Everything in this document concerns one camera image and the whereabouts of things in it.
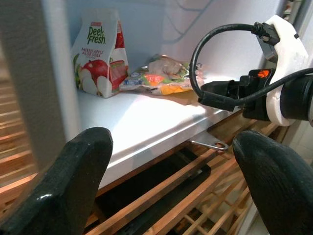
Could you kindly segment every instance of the plastic food bag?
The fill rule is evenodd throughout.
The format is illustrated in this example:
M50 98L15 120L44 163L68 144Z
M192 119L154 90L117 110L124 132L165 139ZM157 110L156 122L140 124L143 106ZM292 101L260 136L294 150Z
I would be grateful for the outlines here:
M201 64L197 68L197 82L204 84ZM133 72L120 85L121 91L137 91L165 95L192 90L189 80L189 64L165 55L155 55L148 65Z
M76 87L110 97L128 76L128 61L117 10L86 9L71 50Z

